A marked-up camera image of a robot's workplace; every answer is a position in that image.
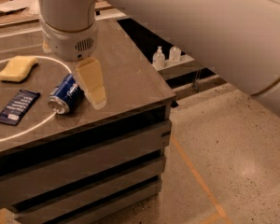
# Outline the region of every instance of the concrete floor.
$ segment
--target concrete floor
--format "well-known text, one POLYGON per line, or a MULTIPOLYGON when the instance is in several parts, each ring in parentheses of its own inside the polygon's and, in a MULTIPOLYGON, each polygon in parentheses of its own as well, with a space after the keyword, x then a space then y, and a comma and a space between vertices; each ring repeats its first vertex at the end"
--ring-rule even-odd
POLYGON ((280 119, 230 84, 178 103, 161 193, 96 224, 279 224, 280 119))

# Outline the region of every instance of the can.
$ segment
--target can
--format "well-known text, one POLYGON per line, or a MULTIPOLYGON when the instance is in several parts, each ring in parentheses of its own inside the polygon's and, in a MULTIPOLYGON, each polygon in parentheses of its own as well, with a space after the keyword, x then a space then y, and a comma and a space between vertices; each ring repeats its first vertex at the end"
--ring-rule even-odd
POLYGON ((82 89, 74 80, 73 74, 68 74, 55 87, 48 97, 48 105, 57 114, 67 114, 75 106, 82 89))

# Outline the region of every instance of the white bottle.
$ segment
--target white bottle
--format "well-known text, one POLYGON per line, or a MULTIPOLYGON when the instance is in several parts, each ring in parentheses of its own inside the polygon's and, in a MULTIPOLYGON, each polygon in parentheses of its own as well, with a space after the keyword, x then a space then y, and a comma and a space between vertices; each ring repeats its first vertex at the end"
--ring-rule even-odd
POLYGON ((178 63, 180 61, 181 50, 175 46, 172 46, 169 51, 169 61, 172 63, 178 63))
POLYGON ((156 68, 163 68, 165 66, 165 55, 161 51, 161 47, 158 47, 156 53, 152 57, 152 64, 156 68))

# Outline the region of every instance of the cabinet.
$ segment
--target cabinet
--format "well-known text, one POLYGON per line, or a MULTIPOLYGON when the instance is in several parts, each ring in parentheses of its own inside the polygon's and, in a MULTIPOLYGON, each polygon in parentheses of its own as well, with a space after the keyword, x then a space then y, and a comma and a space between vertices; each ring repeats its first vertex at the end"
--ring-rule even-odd
POLYGON ((21 84, 0 82, 0 110, 17 89, 41 92, 18 126, 0 123, 0 209, 22 224, 91 223, 161 190, 175 94, 116 21, 98 25, 93 56, 107 95, 99 111, 86 99, 69 115, 49 110, 47 97, 72 64, 40 44, 0 51, 0 69, 16 55, 39 60, 21 84))

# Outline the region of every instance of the yellow sponge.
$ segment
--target yellow sponge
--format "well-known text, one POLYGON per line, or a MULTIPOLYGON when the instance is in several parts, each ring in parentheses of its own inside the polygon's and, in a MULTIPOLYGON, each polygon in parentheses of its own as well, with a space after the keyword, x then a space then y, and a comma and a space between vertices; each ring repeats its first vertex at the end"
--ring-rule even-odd
POLYGON ((78 83, 95 109, 106 104, 105 87, 100 62, 92 57, 79 62, 76 67, 78 83))
POLYGON ((6 67, 0 71, 0 80, 21 82, 37 63, 37 58, 34 56, 16 56, 10 59, 6 67))

